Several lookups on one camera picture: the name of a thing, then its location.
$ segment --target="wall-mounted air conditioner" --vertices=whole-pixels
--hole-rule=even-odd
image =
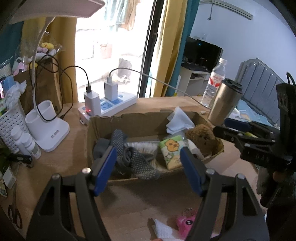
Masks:
[[[233,12],[236,12],[250,20],[253,19],[253,14],[249,11],[253,12],[253,6],[248,0],[201,0],[200,4],[215,4],[224,8],[227,8]]]

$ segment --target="finger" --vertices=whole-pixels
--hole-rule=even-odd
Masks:
[[[272,178],[277,182],[277,183],[282,183],[287,177],[286,172],[274,172],[272,175]]]

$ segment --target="scissors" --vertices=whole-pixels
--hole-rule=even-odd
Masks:
[[[22,218],[20,216],[20,212],[17,209],[17,204],[16,204],[16,196],[17,196],[17,185],[15,184],[15,189],[13,191],[13,196],[12,196],[12,204],[8,206],[8,218],[9,220],[15,224],[19,229],[22,229]]]

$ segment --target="white cabinet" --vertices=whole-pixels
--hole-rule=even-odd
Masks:
[[[192,71],[181,67],[181,79],[178,89],[191,96],[202,96],[207,86],[210,73],[202,71]],[[177,91],[177,96],[184,96],[183,93]]]

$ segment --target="teal curtain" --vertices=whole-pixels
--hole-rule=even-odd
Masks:
[[[176,65],[173,71],[172,78],[170,79],[170,85],[173,87],[176,87],[179,73],[180,73],[180,68],[181,68],[181,63],[182,63],[182,58],[184,54],[184,49],[185,49],[185,44],[186,44],[186,39],[187,37],[190,36],[193,23],[197,14],[198,6],[199,6],[200,0],[188,0],[187,2],[187,9],[186,9],[186,17],[185,17],[185,23],[184,23],[184,29],[182,33],[182,39],[180,43],[180,49],[179,49],[179,54],[177,57]],[[166,91],[166,96],[173,96],[175,93],[175,90],[168,87]]]
[[[11,59],[11,64],[15,60],[15,51],[20,45],[22,38],[22,27],[24,22],[8,24],[0,34],[0,64]]]

